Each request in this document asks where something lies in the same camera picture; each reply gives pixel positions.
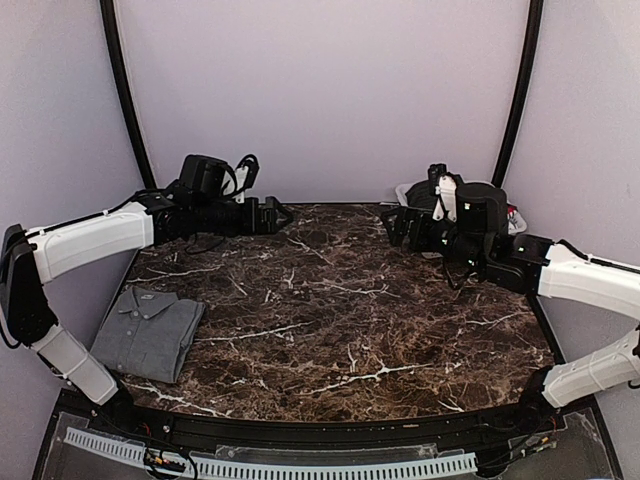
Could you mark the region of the grey long sleeve shirt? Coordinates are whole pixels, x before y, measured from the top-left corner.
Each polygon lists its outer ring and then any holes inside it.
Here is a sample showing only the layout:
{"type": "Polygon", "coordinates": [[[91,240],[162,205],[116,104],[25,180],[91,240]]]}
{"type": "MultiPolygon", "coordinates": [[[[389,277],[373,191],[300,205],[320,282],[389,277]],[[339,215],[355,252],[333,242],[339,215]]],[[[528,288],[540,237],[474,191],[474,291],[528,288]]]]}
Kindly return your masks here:
{"type": "Polygon", "coordinates": [[[91,354],[111,370],[174,384],[206,305],[177,294],[127,288],[103,321],[91,354]]]}

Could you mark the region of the light grey plastic basket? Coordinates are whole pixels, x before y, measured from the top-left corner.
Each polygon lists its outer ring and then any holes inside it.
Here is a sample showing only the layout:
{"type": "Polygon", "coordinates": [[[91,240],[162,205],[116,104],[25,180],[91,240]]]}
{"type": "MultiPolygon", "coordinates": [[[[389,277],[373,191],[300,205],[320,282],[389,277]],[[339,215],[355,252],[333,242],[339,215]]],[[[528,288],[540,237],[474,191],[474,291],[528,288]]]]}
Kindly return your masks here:
{"type": "MultiPolygon", "coordinates": [[[[395,188],[395,194],[397,197],[397,201],[401,206],[408,207],[406,203],[405,193],[409,189],[409,187],[413,184],[400,184],[395,188]]],[[[507,205],[507,220],[508,220],[508,233],[510,235],[515,235],[519,233],[523,233],[527,230],[527,223],[519,213],[518,209],[511,204],[507,205]]]]}

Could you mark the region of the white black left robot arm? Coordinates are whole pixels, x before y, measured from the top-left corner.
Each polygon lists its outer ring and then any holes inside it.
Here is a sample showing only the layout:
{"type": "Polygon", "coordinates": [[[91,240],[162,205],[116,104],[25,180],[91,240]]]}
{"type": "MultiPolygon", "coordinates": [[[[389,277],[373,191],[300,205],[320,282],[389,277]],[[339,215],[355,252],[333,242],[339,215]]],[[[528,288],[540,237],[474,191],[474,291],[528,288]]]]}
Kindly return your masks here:
{"type": "Polygon", "coordinates": [[[15,224],[1,247],[1,337],[10,349],[34,351],[71,382],[120,436],[141,427],[140,412],[122,396],[107,368],[60,325],[45,285],[114,255],[188,240],[271,235],[293,220],[277,198],[247,196],[260,169],[253,154],[236,167],[205,155],[187,156],[165,188],[143,189],[110,209],[45,227],[15,224]]]}

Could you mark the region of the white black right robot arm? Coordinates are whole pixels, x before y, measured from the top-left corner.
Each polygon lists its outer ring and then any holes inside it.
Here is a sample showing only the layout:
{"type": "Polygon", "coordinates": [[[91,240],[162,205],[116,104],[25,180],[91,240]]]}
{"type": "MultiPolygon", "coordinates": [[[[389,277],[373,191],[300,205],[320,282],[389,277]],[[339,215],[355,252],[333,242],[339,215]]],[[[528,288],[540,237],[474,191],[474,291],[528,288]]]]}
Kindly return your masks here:
{"type": "MultiPolygon", "coordinates": [[[[453,175],[401,184],[398,205],[382,221],[392,245],[437,254],[468,275],[523,295],[572,300],[637,319],[639,269],[583,253],[566,240],[510,232],[504,190],[453,175]]],[[[639,382],[639,331],[565,364],[532,374],[510,413],[521,434],[582,397],[639,382]]]]}

